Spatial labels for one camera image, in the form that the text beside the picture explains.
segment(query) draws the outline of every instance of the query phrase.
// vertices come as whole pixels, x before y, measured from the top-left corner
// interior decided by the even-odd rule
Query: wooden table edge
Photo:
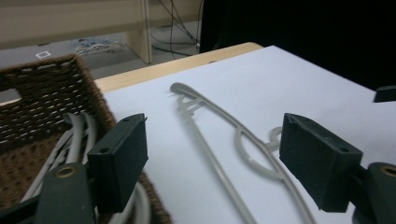
[[[244,43],[225,49],[217,49],[202,54],[197,54],[168,63],[160,63],[134,71],[117,74],[111,77],[103,77],[95,80],[97,87],[102,93],[115,91],[132,86],[154,78],[164,77],[193,67],[232,58],[263,47],[255,43]]]

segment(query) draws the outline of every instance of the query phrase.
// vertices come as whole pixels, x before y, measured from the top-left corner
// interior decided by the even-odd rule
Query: screw hole
[[[382,172],[384,172],[386,175],[391,175],[396,177],[396,168],[391,167],[391,166],[382,166],[381,167]]]
[[[77,171],[76,167],[67,166],[67,167],[64,167],[61,170],[57,171],[55,176],[58,178],[66,178],[66,177],[69,177],[70,175],[75,174],[76,171]]]

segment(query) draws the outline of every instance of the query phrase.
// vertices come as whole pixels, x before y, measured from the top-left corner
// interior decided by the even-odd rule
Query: gray plastic hanger
[[[192,119],[192,115],[195,110],[199,109],[201,106],[205,105],[208,108],[210,108],[212,111],[214,111],[216,114],[221,116],[222,118],[226,119],[228,122],[230,122],[235,128],[235,136],[234,136],[234,141],[236,144],[236,147],[238,148],[238,151],[241,153],[242,157],[244,160],[247,162],[247,164],[250,165],[254,170],[259,171],[261,174],[274,177],[274,178],[279,178],[283,180],[288,187],[291,195],[293,196],[295,202],[298,204],[299,209],[301,210],[305,223],[307,224],[314,224],[316,221],[314,220],[312,214],[310,213],[307,205],[305,204],[305,201],[293,182],[289,179],[287,173],[283,169],[283,167],[280,165],[280,163],[276,160],[272,152],[276,148],[276,144],[278,144],[277,136],[280,133],[280,130],[274,129],[272,134],[271,134],[271,143],[265,144],[262,140],[260,140],[258,137],[256,137],[247,127],[245,127],[241,122],[239,122],[237,119],[235,119],[233,116],[228,114],[226,111],[212,103],[210,100],[206,99],[201,93],[198,91],[195,91],[191,87],[182,84],[182,83],[174,83],[171,86],[171,91],[174,93],[179,94],[179,97],[177,99],[177,102],[182,110],[183,116],[186,118],[186,120],[189,122],[191,127],[194,130],[194,133],[196,136],[199,138],[200,142],[203,144],[205,148],[205,152],[211,161],[216,174],[218,175],[219,179],[221,180],[224,188],[226,188],[227,192],[233,199],[233,202],[235,203],[235,206],[238,208],[241,216],[244,218],[246,223],[256,223],[254,220],[254,217],[250,214],[248,211],[247,207],[245,206],[244,202],[240,198],[238,192],[236,189],[233,187],[231,181],[225,174],[225,172],[222,170],[218,160],[216,159],[215,155],[212,152],[212,149],[210,148],[209,144],[206,142],[204,139],[204,136],[201,134],[200,130],[196,126],[194,120]],[[189,102],[183,102],[185,96],[188,96],[191,98]],[[274,166],[275,170],[272,171],[266,167],[261,166],[258,164],[256,161],[254,161],[248,153],[245,151],[245,149],[242,146],[241,142],[241,136],[245,135],[268,159],[269,162]]]

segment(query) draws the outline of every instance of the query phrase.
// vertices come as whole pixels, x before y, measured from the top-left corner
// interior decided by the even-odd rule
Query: white paper
[[[256,50],[105,95],[116,120],[145,113],[148,178],[175,223],[243,223],[181,116],[174,82],[187,84],[244,123],[264,142],[285,113],[308,117],[364,152],[362,166],[396,164],[396,104],[373,103],[375,93],[277,47]],[[281,181],[254,173],[233,145],[234,127],[200,108],[194,120],[258,223],[304,223]],[[257,161],[264,156],[244,142]],[[327,214],[295,180],[317,223],[351,223]]]

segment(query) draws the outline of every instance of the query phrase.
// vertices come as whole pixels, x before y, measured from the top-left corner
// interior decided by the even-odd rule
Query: wicker basket
[[[93,115],[100,135],[116,124],[89,70],[77,55],[0,69],[0,91],[21,99],[0,105],[0,211],[18,203],[62,133],[67,112]],[[152,223],[171,223],[154,187],[139,177],[151,202]]]

